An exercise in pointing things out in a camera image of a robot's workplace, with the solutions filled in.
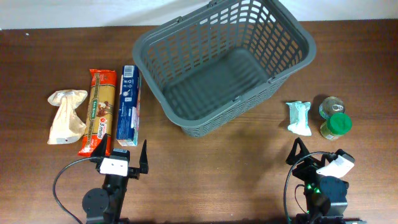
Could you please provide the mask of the silver tin can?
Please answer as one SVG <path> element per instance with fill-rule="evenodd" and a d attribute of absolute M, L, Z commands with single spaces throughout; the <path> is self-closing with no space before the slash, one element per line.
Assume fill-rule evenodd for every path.
<path fill-rule="evenodd" d="M 335 96 L 329 96 L 320 104 L 318 111 L 323 119 L 329 119 L 336 113 L 344 113 L 345 106 L 341 99 Z"/>

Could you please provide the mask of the mint green packet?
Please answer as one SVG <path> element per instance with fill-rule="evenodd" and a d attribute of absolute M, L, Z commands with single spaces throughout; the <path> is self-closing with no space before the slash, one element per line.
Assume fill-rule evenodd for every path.
<path fill-rule="evenodd" d="M 311 102 L 288 102 L 290 124 L 287 129 L 301 136 L 311 136 L 312 132 L 308 125 L 308 112 Z"/>

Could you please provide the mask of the beige food pouch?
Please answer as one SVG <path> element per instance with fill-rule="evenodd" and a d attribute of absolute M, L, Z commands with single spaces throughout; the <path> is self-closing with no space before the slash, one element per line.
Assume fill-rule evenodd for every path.
<path fill-rule="evenodd" d="M 87 96 L 86 90 L 59 90 L 48 97 L 47 101 L 58 106 L 58 110 L 50 127 L 47 144 L 71 144 L 82 137 L 86 124 L 75 110 Z"/>

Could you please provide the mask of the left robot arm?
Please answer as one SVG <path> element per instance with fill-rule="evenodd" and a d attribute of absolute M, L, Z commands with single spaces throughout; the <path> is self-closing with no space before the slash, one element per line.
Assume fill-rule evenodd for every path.
<path fill-rule="evenodd" d="M 121 217 L 124 197 L 129 179 L 139 179 L 141 174 L 149 172 L 147 143 L 143 143 L 139 167 L 130 167 L 130 152 L 125 149 L 113 149 L 106 155 L 108 136 L 104 135 L 90 156 L 96 164 L 96 170 L 104 174 L 102 187 L 93 188 L 82 199 L 82 208 L 87 223 L 129 223 Z"/>

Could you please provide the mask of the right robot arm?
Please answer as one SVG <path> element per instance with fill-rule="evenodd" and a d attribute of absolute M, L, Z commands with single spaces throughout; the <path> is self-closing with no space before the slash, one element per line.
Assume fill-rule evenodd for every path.
<path fill-rule="evenodd" d="M 300 138 L 296 138 L 285 160 L 290 166 L 284 185 L 284 213 L 287 223 L 303 224 L 360 224 L 360 218 L 345 218 L 349 182 L 342 179 L 353 167 L 355 159 L 342 149 L 336 152 L 309 152 Z M 290 217 L 287 209 L 287 188 L 290 177 L 303 181 L 306 209 Z"/>

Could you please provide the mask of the orange spaghetti packet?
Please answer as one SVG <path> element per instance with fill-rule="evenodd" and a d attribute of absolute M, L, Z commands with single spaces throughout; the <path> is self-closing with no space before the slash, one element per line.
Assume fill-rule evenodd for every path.
<path fill-rule="evenodd" d="M 90 69 L 90 99 L 79 156 L 90 157 L 95 148 L 106 138 L 105 155 L 110 155 L 112 122 L 117 74 L 114 70 Z"/>

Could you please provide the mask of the grey plastic basket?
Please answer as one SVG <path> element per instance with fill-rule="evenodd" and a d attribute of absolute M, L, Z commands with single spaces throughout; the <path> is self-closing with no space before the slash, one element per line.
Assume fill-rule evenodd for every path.
<path fill-rule="evenodd" d="M 210 1 L 141 35 L 132 57 L 166 117 L 202 137 L 269 99 L 316 56 L 279 1 Z"/>

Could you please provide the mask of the blue pasta box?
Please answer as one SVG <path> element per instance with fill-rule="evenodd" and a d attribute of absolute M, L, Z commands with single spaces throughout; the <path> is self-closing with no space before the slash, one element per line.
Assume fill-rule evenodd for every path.
<path fill-rule="evenodd" d="M 116 140 L 124 147 L 137 146 L 141 76 L 137 65 L 123 66 L 119 91 L 119 110 Z"/>

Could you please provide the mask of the green lidded glass jar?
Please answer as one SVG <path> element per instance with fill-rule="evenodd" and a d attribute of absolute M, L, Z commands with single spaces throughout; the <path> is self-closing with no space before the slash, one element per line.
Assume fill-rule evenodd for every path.
<path fill-rule="evenodd" d="M 352 126 L 352 120 L 347 114 L 336 113 L 321 125 L 320 133 L 324 138 L 334 141 L 347 134 Z"/>

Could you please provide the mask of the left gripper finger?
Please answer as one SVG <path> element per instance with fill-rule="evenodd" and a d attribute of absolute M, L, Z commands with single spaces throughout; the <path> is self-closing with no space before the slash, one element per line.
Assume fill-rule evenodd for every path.
<path fill-rule="evenodd" d="M 144 141 L 141 151 L 141 156 L 139 159 L 139 172 L 141 174 L 149 173 L 149 164 L 147 158 L 147 140 Z"/>
<path fill-rule="evenodd" d="M 108 135 L 105 134 L 100 143 L 95 147 L 90 156 L 90 162 L 101 162 L 106 156 L 106 148 L 108 144 Z"/>

